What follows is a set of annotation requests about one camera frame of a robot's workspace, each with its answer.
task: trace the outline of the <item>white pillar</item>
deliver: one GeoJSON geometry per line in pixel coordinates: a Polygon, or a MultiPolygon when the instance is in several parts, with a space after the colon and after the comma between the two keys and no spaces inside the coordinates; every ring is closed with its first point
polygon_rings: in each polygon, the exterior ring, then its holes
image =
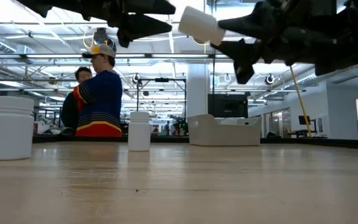
{"type": "Polygon", "coordinates": [[[186,117],[208,114],[208,64],[189,64],[187,73],[186,117]]]}

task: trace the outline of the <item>glass wall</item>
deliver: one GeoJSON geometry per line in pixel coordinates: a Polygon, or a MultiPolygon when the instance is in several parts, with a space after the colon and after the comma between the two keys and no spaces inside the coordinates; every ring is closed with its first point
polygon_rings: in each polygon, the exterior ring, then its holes
{"type": "Polygon", "coordinates": [[[289,108],[264,114],[264,135],[274,132],[282,138],[291,138],[291,111],[289,108]]]}

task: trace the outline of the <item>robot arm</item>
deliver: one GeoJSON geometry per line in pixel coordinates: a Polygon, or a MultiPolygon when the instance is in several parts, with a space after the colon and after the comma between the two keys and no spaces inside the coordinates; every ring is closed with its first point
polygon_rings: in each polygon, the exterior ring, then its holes
{"type": "Polygon", "coordinates": [[[117,27],[119,43],[128,47],[133,40],[170,32],[172,26],[144,14],[175,13],[175,6],[166,0],[17,0],[42,17],[52,7],[80,13],[84,20],[91,17],[107,21],[117,27]]]}
{"type": "Polygon", "coordinates": [[[256,38],[253,44],[211,45],[233,59],[238,84],[249,81],[260,58],[265,63],[312,63],[316,75],[324,75],[358,64],[358,0],[348,0],[345,7],[337,14],[335,1],[260,1],[251,14],[217,23],[222,30],[256,38]]]}

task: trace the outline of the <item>red stripe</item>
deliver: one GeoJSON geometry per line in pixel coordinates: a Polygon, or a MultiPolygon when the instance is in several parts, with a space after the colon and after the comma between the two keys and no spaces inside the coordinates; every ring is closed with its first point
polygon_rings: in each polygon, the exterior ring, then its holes
{"type": "Polygon", "coordinates": [[[90,127],[77,130],[75,136],[83,137],[121,137],[120,130],[107,124],[93,124],[90,127]]]}

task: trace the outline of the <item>computer screen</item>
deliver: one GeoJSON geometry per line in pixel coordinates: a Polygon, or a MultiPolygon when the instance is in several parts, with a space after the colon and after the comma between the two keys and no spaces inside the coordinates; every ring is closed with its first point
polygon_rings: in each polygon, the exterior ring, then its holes
{"type": "Polygon", "coordinates": [[[248,118],[247,96],[208,94],[208,113],[215,118],[248,118]]]}
{"type": "Polygon", "coordinates": [[[299,116],[299,124],[306,125],[305,116],[299,116]]]}

